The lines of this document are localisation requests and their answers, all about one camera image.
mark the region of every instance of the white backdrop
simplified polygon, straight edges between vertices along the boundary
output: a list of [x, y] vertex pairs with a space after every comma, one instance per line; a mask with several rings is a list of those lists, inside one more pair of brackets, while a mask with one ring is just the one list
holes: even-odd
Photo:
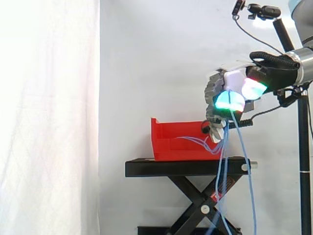
[[98, 0], [0, 0], [0, 234], [98, 235]]
[[[205, 118], [205, 75], [220, 64], [248, 59], [266, 46], [241, 32], [231, 18], [235, 0], [103, 0], [99, 169], [102, 234], [136, 234], [136, 227], [169, 226], [189, 205], [166, 178], [126, 179], [124, 162], [152, 157], [150, 117], [162, 122]], [[281, 7], [296, 47], [300, 40], [287, 0], [248, 3]], [[249, 32], [281, 46], [271, 22], [240, 23]], [[267, 94], [245, 117], [277, 106]], [[297, 108], [293, 104], [255, 119], [242, 129], [253, 171], [259, 234], [300, 234]], [[236, 132], [230, 155], [242, 155]], [[199, 187], [206, 177], [192, 179]], [[227, 218], [244, 234], [253, 221], [247, 178], [227, 197]]]

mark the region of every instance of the red plastic bin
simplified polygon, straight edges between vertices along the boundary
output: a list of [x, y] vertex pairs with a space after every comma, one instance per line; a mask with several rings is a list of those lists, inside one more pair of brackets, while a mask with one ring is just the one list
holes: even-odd
[[[151, 119], [151, 139], [156, 161], [191, 161], [216, 160], [216, 155], [209, 153], [203, 146], [178, 137], [196, 137], [204, 140], [207, 135], [201, 131], [201, 121], [159, 123]], [[210, 138], [207, 144], [212, 149], [216, 146]]]

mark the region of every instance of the black metal frame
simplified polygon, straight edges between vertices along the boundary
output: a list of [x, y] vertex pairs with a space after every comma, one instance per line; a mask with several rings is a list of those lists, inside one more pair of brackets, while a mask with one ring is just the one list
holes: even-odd
[[[138, 235], [205, 235], [206, 229], [196, 228], [197, 225], [207, 218], [211, 222], [217, 216], [215, 230], [212, 235], [227, 235], [226, 228], [219, 211], [215, 208], [215, 184], [216, 177], [208, 186], [200, 192], [186, 176], [214, 175], [218, 171], [219, 160], [211, 161], [181, 161], [181, 162], [155, 162], [153, 159], [136, 159], [126, 162], [126, 177], [168, 177], [192, 202], [187, 210], [179, 217], [171, 228], [138, 227]], [[233, 157], [228, 160], [227, 189], [229, 191], [243, 176], [245, 171], [245, 159]], [[219, 181], [219, 192], [222, 192], [222, 177]], [[209, 207], [209, 211], [203, 212], [203, 207]], [[240, 229], [234, 227], [226, 220], [233, 235], [240, 235]]]
[[[284, 50], [294, 50], [290, 37], [281, 19], [273, 22], [276, 33]], [[309, 122], [308, 95], [302, 94], [298, 99], [299, 128], [299, 164], [300, 164], [300, 203], [302, 235], [312, 234], [311, 225], [311, 183], [310, 183], [310, 153], [309, 153]]]

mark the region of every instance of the scissor lift stand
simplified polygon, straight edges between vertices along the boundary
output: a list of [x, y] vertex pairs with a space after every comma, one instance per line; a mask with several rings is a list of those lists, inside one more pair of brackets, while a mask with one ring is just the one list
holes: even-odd
[[[208, 161], [179, 161], [156, 162], [154, 159], [136, 159], [125, 163], [126, 177], [168, 177], [192, 202], [188, 209], [172, 225], [171, 228], [163, 227], [138, 227], [138, 235], [205, 235], [208, 228], [197, 228], [197, 225], [208, 218], [211, 222], [216, 214], [218, 221], [212, 235], [228, 235], [216, 206], [215, 182], [216, 177], [200, 192], [186, 176], [216, 176], [219, 160]], [[247, 175], [247, 165], [243, 157], [228, 159], [226, 191]], [[219, 180], [219, 194], [222, 195], [222, 180]], [[239, 228], [234, 227], [226, 220], [233, 235], [241, 235]]]

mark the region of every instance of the white wall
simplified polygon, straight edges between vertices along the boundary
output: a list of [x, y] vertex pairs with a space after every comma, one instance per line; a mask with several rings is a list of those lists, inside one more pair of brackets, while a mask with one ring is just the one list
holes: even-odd
[[[282, 8], [292, 40], [300, 47], [287, 0], [256, 2]], [[167, 178], [124, 177], [125, 161], [152, 157], [150, 117], [163, 122], [203, 120], [208, 72], [248, 59], [253, 50], [273, 51], [236, 27], [231, 18], [235, 0], [101, 3], [101, 230], [103, 235], [135, 235], [138, 225], [170, 226], [190, 203]], [[241, 15], [244, 28], [282, 50], [270, 22]], [[255, 112], [276, 105], [268, 94]], [[299, 234], [296, 105], [258, 117], [255, 126], [242, 132], [249, 157], [259, 163], [253, 171], [259, 234]], [[232, 156], [242, 155], [235, 131], [230, 145]], [[192, 180], [203, 186], [207, 178]], [[227, 218], [244, 234], [252, 234], [246, 177], [227, 199]]]

